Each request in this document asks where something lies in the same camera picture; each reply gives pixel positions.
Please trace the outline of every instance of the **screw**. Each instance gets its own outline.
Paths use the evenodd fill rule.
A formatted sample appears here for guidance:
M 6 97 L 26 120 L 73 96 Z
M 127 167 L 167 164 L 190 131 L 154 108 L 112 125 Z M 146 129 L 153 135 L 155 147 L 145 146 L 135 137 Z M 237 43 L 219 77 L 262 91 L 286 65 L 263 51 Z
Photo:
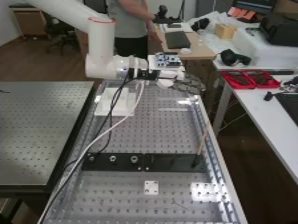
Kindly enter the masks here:
M 90 161 L 90 162 L 93 162 L 94 159 L 96 159 L 94 156 L 90 156 L 90 157 L 89 157 L 89 161 Z
M 138 162 L 138 158 L 137 158 L 137 156 L 131 156 L 131 157 L 130 157 L 130 162 L 131 162 L 133 164 L 135 164 L 135 163 Z
M 117 157 L 116 157 L 116 156 L 110 156 L 110 157 L 109 157 L 109 161 L 110 161 L 112 163 L 114 163 L 114 162 L 116 162 L 116 159 L 117 159 Z

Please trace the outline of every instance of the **white desk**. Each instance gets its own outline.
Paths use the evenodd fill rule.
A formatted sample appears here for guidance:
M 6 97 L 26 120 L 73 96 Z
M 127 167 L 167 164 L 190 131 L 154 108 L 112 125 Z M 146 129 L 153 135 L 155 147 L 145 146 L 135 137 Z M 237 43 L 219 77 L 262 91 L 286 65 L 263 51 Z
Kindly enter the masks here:
M 287 81 L 294 78 L 294 75 L 274 76 L 274 78 Z M 218 134 L 233 92 L 298 184 L 298 126 L 275 97 L 269 102 L 263 100 L 267 91 L 280 92 L 278 89 L 235 90 L 225 82 L 213 129 Z

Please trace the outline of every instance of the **person's hand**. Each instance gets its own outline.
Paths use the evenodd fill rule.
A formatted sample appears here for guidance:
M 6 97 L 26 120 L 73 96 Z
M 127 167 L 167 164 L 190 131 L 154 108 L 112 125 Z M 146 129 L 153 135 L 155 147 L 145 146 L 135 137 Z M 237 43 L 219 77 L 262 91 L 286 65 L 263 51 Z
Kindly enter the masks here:
M 149 30 L 147 31 L 147 38 L 149 38 L 149 41 L 154 41 L 155 43 L 158 43 L 158 44 L 161 44 L 162 43 L 162 41 L 161 41 L 161 39 L 159 39 L 159 37 L 158 37 L 158 35 L 157 35 L 157 33 L 155 33 L 155 31 L 154 30 Z

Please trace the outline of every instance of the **keyboard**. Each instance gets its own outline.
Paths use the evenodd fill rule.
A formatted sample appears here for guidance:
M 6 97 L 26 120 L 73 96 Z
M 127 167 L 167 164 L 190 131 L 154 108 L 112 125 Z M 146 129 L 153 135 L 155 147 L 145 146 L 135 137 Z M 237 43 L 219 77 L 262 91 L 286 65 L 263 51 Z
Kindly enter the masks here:
M 189 38 L 183 31 L 165 33 L 169 49 L 190 48 Z
M 295 93 L 279 93 L 275 95 L 282 107 L 290 115 L 292 121 L 298 126 L 298 94 Z

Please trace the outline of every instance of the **small metal bracket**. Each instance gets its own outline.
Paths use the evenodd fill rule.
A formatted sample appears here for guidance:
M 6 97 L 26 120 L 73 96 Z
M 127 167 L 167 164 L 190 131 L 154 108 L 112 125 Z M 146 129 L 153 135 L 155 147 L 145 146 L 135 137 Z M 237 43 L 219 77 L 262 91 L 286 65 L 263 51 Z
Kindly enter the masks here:
M 143 194 L 145 195 L 158 195 L 158 181 L 147 180 L 143 182 Z

